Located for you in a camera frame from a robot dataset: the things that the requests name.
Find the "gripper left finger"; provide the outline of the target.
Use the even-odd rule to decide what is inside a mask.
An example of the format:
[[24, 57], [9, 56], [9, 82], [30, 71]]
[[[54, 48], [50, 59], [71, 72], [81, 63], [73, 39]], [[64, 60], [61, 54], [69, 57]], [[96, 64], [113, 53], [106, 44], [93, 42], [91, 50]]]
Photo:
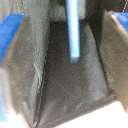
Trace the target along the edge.
[[65, 14], [65, 0], [50, 0], [50, 18], [53, 21], [64, 21]]

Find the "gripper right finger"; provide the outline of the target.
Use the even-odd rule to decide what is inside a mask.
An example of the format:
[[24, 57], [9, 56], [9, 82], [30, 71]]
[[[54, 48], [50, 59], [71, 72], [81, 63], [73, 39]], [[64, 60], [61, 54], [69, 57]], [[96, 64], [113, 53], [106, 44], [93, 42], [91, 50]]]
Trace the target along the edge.
[[101, 0], [79, 0], [79, 19], [93, 22], [99, 19]]

